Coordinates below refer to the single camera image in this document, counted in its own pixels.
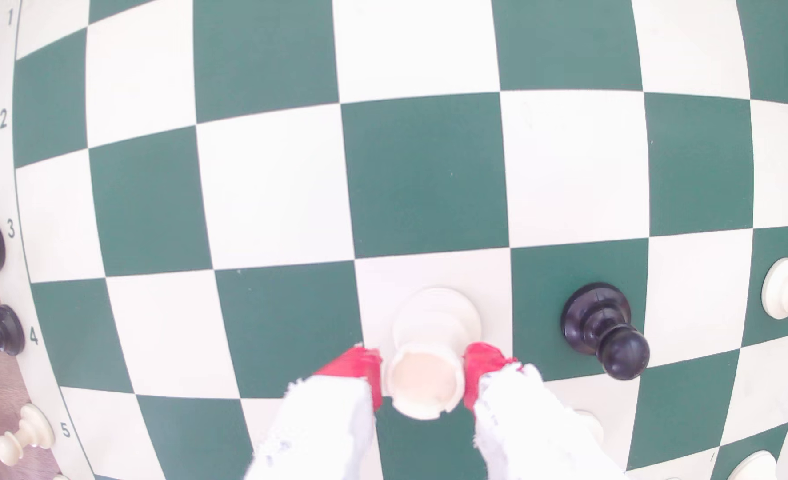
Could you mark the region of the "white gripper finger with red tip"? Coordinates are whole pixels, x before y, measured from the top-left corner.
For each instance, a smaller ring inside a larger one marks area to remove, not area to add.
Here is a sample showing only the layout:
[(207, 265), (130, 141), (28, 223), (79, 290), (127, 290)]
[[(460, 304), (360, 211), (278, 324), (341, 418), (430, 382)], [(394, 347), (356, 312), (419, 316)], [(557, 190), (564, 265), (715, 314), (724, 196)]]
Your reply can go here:
[(488, 479), (625, 479), (535, 365), (477, 342), (464, 351), (464, 380)]
[(358, 479), (382, 406), (381, 355), (355, 344), (289, 384), (244, 479)]

